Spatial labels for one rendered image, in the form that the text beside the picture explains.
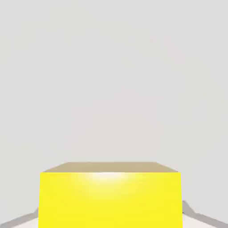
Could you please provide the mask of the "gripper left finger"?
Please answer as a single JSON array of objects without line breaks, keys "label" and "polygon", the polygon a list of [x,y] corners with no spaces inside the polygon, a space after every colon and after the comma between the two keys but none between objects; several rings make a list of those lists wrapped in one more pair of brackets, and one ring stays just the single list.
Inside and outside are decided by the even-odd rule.
[{"label": "gripper left finger", "polygon": [[29,214],[0,224],[0,228],[37,228],[38,208]]}]

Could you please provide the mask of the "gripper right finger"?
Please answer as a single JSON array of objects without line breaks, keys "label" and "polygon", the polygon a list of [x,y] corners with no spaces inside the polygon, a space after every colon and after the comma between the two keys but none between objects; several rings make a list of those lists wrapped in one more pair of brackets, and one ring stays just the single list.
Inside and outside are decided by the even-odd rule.
[{"label": "gripper right finger", "polygon": [[206,215],[196,213],[190,205],[183,200],[183,228],[228,228],[228,224]]}]

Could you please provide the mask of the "small yellow cube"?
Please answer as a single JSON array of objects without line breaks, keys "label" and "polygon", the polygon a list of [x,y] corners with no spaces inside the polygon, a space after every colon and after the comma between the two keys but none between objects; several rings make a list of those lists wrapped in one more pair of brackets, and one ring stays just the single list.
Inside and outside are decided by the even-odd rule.
[{"label": "small yellow cube", "polygon": [[38,228],[183,228],[180,172],[156,162],[68,162],[40,174]]}]

